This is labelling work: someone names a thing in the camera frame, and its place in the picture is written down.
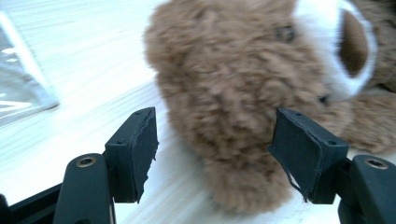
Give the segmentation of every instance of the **brown fur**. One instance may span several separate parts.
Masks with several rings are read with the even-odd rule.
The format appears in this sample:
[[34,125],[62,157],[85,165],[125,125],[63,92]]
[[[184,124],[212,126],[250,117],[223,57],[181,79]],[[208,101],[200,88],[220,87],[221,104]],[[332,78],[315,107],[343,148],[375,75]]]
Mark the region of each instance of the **brown fur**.
[[169,119],[205,161],[214,199],[234,211],[277,208],[289,183],[266,147],[276,108],[301,111],[356,147],[396,145],[394,95],[323,104],[310,46],[293,35],[290,0],[173,0],[145,38]]

